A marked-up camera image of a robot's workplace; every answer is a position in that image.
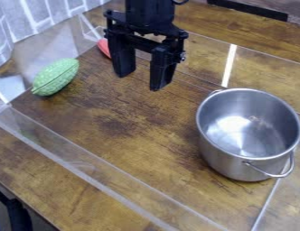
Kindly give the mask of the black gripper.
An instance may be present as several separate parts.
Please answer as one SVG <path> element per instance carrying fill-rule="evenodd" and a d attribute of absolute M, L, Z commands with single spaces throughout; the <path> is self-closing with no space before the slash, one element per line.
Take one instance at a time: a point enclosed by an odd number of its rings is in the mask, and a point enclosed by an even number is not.
<path fill-rule="evenodd" d="M 175 6 L 188 0 L 124 0 L 124 11 L 105 10 L 105 39 L 116 75 L 135 71 L 135 51 L 151 53 L 149 89 L 158 91 L 172 79 L 175 62 L 184 60 L 188 33 L 174 25 Z"/>

